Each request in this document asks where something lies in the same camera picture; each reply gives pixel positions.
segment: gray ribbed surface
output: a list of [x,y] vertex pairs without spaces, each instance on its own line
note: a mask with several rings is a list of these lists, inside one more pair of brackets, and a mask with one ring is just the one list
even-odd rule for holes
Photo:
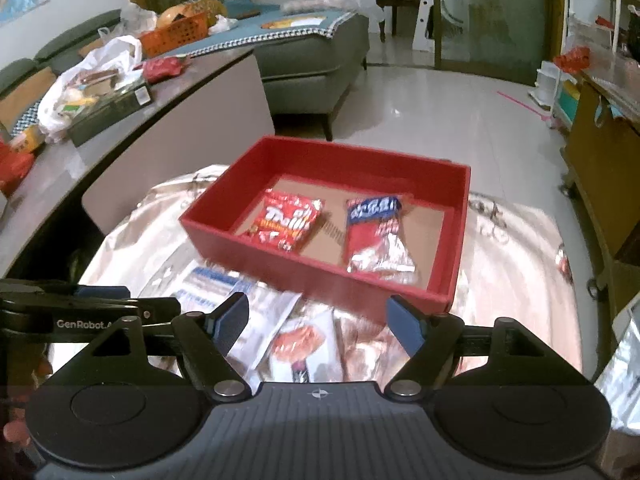
[[[313,391],[324,390],[321,399]],[[36,480],[599,480],[573,472],[517,475],[450,448],[420,407],[381,397],[372,383],[267,383],[253,399],[219,406],[185,447],[127,472],[48,465]]]

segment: black circular disc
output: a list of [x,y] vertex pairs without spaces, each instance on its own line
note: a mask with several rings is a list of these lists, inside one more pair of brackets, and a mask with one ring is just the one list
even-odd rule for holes
[[26,410],[34,443],[54,460],[94,470],[158,459],[188,440],[202,419],[196,389],[166,373],[172,377],[162,386],[43,384]]
[[555,469],[600,449],[607,401],[586,386],[445,386],[435,399],[445,436],[465,454],[517,470]]

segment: caster wheel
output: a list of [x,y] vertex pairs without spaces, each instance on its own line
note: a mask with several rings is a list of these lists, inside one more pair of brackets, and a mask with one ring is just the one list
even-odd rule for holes
[[606,289],[605,290],[600,290],[598,288],[598,284],[596,283],[596,279],[595,278],[591,278],[587,282],[587,292],[591,296],[591,299],[595,300],[595,301],[602,301],[607,296]]
[[567,198],[575,198],[575,187],[569,187],[567,184],[561,184],[558,186],[560,193]]

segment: cardboard bottom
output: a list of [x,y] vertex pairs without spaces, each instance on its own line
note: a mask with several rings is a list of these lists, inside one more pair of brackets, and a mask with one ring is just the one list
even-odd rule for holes
[[[341,268],[344,268],[343,241],[347,200],[380,195],[362,190],[341,189],[319,182],[305,182],[287,175],[278,177],[270,187],[324,201],[321,217],[297,252],[300,256]],[[262,208],[262,200],[259,197],[240,224],[232,230],[236,235],[241,235],[251,227]],[[409,200],[402,203],[402,209],[402,237],[418,269],[415,286],[425,290],[431,278],[446,210]]]

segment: white label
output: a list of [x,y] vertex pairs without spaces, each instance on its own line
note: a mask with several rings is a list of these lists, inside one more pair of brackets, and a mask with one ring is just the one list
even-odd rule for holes
[[146,86],[141,86],[140,88],[138,88],[135,94],[140,106],[146,105],[149,101],[151,101],[151,96],[149,95]]

